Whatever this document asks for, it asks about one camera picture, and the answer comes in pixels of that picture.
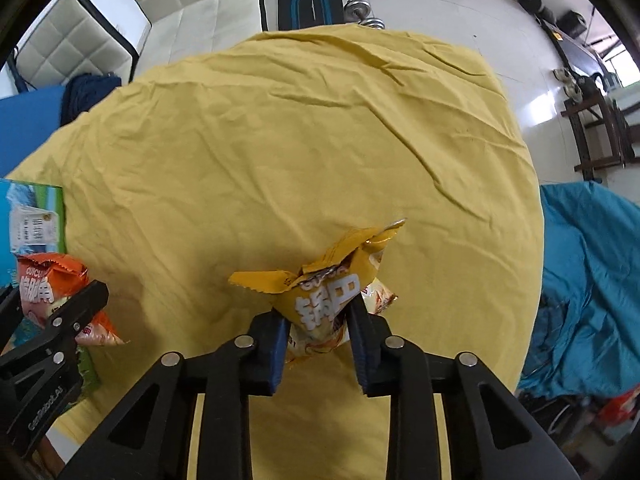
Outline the orange snack bag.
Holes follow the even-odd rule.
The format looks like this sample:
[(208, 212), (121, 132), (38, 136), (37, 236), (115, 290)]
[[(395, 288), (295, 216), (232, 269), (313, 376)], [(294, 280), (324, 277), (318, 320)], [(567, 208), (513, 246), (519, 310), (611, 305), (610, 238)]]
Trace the orange snack bag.
[[(70, 298), (90, 283), (88, 268), (78, 259), (56, 252), (16, 257), (23, 313), (40, 327)], [(110, 318), (102, 311), (83, 327), (76, 341), (86, 347), (120, 346)]]

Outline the yellow snack bag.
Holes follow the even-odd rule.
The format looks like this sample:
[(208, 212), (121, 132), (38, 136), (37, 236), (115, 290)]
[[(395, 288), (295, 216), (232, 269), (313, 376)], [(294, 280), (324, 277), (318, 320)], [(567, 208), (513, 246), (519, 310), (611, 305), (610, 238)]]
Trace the yellow snack bag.
[(296, 273), (238, 271), (229, 283), (271, 296), (272, 306), (291, 323), (286, 362), (330, 353), (349, 341), (343, 310), (350, 300), (362, 299), (368, 313), (379, 315), (397, 299), (378, 271), (388, 243), (405, 223), (349, 232)]

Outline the blue fabric cover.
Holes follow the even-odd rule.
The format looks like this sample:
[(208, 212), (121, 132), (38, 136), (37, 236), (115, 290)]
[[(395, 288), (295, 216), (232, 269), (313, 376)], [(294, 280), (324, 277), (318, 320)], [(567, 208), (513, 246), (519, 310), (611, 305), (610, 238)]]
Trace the blue fabric cover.
[(639, 383), (639, 207), (593, 182), (545, 184), (544, 270), (521, 390), (615, 398)]

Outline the cardboard milk box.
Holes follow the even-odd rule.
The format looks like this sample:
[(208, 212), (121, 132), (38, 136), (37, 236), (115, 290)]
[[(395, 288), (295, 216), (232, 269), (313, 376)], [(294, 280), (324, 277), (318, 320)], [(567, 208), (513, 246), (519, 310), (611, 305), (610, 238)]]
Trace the cardboard milk box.
[[(66, 253), (65, 207), (62, 188), (1, 178), (1, 291), (20, 284), (17, 255)], [(10, 336), (3, 353), (38, 335), (41, 324), (30, 314)], [(79, 371), (84, 383), (79, 399), (91, 396), (100, 380), (89, 352), (79, 348)]]

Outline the blue foam mat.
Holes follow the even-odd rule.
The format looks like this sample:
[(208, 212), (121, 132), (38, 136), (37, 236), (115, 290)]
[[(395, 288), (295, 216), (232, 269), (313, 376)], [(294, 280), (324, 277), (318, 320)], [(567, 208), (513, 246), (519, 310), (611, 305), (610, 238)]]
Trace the blue foam mat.
[(0, 172), (5, 177), (60, 128), (64, 86), (19, 93), (0, 101)]

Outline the dark blue knitted cloth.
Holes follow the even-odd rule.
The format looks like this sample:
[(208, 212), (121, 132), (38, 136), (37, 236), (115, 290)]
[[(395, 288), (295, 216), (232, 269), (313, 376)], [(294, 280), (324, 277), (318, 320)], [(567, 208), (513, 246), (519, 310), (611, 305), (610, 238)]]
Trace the dark blue knitted cloth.
[(73, 122), (81, 113), (88, 112), (122, 85), (122, 78), (106, 75), (79, 74), (66, 84), (60, 109), (60, 126)]

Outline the yellow tablecloth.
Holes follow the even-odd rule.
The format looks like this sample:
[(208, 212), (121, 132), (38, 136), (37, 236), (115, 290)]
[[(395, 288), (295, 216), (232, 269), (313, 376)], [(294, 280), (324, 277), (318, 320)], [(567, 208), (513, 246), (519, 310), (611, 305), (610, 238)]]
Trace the yellow tablecloth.
[(262, 34), (152, 68), (11, 174), (62, 188), (68, 251), (125, 344), (63, 426), (88, 434), (165, 351), (197, 356), (268, 307), (236, 271), (296, 271), (400, 223), (380, 280), (392, 331), (520, 378), (540, 295), (538, 179), (476, 52), (355, 25)]

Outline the dark wooden chair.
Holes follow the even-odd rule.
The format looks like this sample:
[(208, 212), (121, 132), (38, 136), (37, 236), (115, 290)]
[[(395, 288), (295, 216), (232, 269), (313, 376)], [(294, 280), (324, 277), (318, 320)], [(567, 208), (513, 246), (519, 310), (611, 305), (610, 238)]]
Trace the dark wooden chair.
[(600, 173), (639, 165), (639, 103), (620, 106), (616, 99), (596, 93), (582, 102), (564, 102), (561, 115), (574, 136), (584, 181), (600, 182)]

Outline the white padded chair left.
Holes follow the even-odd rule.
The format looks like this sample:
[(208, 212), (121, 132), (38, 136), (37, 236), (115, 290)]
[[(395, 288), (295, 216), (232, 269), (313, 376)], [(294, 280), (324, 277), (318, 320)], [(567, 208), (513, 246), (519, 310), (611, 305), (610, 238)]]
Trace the white padded chair left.
[(56, 0), (8, 59), (18, 92), (67, 84), (81, 74), (132, 81), (139, 53), (91, 2)]

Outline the white padded chair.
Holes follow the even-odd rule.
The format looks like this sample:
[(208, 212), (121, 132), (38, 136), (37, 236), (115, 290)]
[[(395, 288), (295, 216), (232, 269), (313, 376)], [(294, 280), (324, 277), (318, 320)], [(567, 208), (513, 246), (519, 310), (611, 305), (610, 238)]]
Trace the white padded chair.
[(264, 0), (136, 0), (150, 23), (134, 74), (235, 46), (266, 28)]
[(139, 53), (91, 2), (56, 0), (8, 59), (18, 92), (67, 84), (81, 74), (132, 81)]

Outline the white padded chair right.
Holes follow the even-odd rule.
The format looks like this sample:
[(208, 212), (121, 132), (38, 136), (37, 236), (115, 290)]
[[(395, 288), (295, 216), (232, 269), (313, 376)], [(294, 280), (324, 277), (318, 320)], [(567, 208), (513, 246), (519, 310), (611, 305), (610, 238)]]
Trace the white padded chair right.
[(264, 0), (136, 0), (150, 23), (134, 74), (235, 46), (266, 28)]

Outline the chrome dumbbell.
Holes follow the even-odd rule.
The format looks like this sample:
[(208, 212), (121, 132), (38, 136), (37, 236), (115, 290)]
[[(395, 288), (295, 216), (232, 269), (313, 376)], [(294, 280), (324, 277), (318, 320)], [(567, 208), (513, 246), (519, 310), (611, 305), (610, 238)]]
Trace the chrome dumbbell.
[(384, 21), (372, 14), (370, 3), (366, 0), (348, 0), (343, 12), (346, 23), (357, 23), (377, 30), (386, 29)]

